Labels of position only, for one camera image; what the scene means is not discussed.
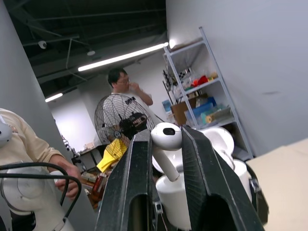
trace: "black cable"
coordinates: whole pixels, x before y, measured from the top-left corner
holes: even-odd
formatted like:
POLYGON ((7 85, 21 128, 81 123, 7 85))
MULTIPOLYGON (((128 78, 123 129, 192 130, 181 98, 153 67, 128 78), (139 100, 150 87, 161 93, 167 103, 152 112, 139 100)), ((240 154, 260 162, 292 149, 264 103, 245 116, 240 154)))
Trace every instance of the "black cable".
POLYGON ((71 213, 74 205, 76 204, 76 201, 78 200, 80 194, 81 194, 81 183, 80 181, 71 176, 52 176, 52 175, 37 175, 37 174, 21 174, 21 173, 0 173, 0 178, 27 178, 27 179, 65 179, 65 180, 72 180, 77 183, 78 185, 78 193, 76 197, 74 198, 73 202, 71 203, 68 211, 66 212, 63 220, 65 222, 66 218, 68 218, 69 214, 71 213))
MULTIPOLYGON (((8 169, 14 169, 14 168, 21 168, 21 167, 52 167, 60 172, 62 172, 62 174, 64 176, 67 176, 67 172, 54 164, 51 163, 44 163, 44 162, 36 162, 36 163, 18 163, 18 164, 9 164, 9 165, 2 165, 0 166, 0 171, 1 170, 8 170, 8 169)), ((60 205, 63 205, 64 199, 65 199, 65 195, 67 193, 67 189, 68 189, 68 184, 69 184, 69 180, 65 180, 65 186, 64 186, 64 190, 60 199, 60 205)))

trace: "eyeglasses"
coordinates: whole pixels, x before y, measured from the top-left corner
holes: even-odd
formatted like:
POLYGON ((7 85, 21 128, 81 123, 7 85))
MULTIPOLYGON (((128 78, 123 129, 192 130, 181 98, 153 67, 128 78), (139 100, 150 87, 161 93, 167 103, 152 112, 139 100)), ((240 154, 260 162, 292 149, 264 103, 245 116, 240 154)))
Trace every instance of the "eyeglasses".
POLYGON ((123 78, 122 80, 118 81, 117 84, 127 84, 129 83, 129 78, 123 78))

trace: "desk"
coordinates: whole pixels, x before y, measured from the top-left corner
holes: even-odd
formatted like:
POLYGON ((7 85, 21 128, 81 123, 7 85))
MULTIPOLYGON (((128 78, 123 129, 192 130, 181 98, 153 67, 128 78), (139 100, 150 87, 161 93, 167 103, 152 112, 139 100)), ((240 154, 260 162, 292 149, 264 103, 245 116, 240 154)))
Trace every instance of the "desk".
POLYGON ((266 231, 308 231, 308 139, 247 162, 269 204, 266 231))
POLYGON ((97 166, 101 159, 102 155, 100 152, 96 148, 92 148, 81 152, 80 156, 73 157, 72 162, 83 172, 97 166))

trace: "white shelving unit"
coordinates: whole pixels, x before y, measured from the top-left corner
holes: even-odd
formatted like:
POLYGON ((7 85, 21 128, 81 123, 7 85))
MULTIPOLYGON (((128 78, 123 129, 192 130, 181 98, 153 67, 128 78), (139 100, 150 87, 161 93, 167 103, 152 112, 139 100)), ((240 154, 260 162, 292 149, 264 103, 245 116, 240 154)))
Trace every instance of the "white shelving unit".
MULTIPOLYGON (((188 101, 187 95, 189 95, 189 94, 191 94, 195 91, 202 90, 202 89, 210 90, 214 86, 217 87, 216 85, 219 84, 220 86, 218 86, 218 87, 222 89, 221 92, 224 95, 223 97, 226 100, 225 103, 227 103, 230 106, 231 114, 233 114, 233 116, 228 117, 224 120, 221 120, 218 123, 215 123, 214 126, 225 126, 227 124, 236 124, 236 126, 237 126, 237 128, 238 128, 238 130, 241 134, 242 140, 244 142, 245 149, 248 151, 247 156, 248 156, 248 158, 252 158, 254 155, 253 155, 251 146, 249 144, 249 141, 248 141, 247 135, 246 135, 246 133, 243 129, 243 126, 240 122, 239 116, 236 112, 234 103, 233 103, 233 101, 230 97, 229 91, 228 91, 227 86, 224 82, 224 79, 223 79, 223 76, 222 76, 221 71, 219 69, 219 66, 216 62, 216 59, 215 59, 214 54, 213 54, 213 52, 210 48, 210 45, 207 41, 207 38, 205 36, 205 33, 204 33, 202 27, 200 27, 199 29, 200 29, 200 33, 201 33, 202 37, 199 40, 197 40, 196 42, 193 42, 193 43, 191 43, 187 46, 181 47, 181 48, 177 49, 176 51, 169 51, 167 47, 164 47, 164 49, 165 49, 164 57, 165 57, 165 60, 167 62, 167 71, 169 73, 171 73, 171 71, 173 72, 173 74, 174 74, 174 76, 177 80, 178 86, 180 88, 181 94, 178 98, 182 97, 184 99, 184 101, 186 102, 188 111, 191 114, 195 128, 196 129, 207 128, 207 127, 211 126, 211 124, 207 124, 207 125, 198 124, 198 122, 197 122, 197 120, 196 120, 196 118, 193 114, 192 107, 191 107, 191 105, 188 101), (211 59, 212 64, 214 65, 213 68, 215 69, 215 71, 218 74, 218 78, 216 78, 212 81, 209 81, 207 83, 204 83, 200 86, 197 86, 196 88, 185 91, 185 89, 182 86, 182 83, 181 83, 181 80, 179 78, 178 73, 185 70, 185 69, 188 69, 189 67, 192 67, 194 65, 194 63, 196 62, 197 58, 201 55, 202 50, 204 50, 204 49, 206 49, 207 52, 208 52, 209 58, 211 59)), ((242 150, 242 149, 237 148, 236 150, 241 153, 241 156, 243 156, 243 153, 245 153, 245 151, 242 150)))

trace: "hand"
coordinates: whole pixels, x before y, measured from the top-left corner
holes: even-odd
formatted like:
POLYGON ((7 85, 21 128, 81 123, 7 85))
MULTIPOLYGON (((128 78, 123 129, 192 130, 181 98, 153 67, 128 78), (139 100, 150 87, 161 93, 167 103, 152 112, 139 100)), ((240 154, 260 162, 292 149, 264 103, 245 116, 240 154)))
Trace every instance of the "hand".
MULTIPOLYGON (((65 159, 59 160, 56 164, 59 167, 63 168, 69 176, 72 176, 72 177, 77 178, 78 180, 81 180, 80 171, 79 171, 78 167, 76 167, 75 165, 69 163, 65 159)), ((63 192, 64 187, 65 187, 65 180, 58 180, 55 185, 56 185, 56 187, 58 187, 59 190, 61 190, 63 192)), ((70 180, 69 184, 68 184, 66 196, 69 199, 73 200, 76 197, 77 193, 78 193, 77 183, 70 180)))
POLYGON ((129 87, 133 90, 133 91, 140 91, 140 87, 138 83, 130 83, 129 87))

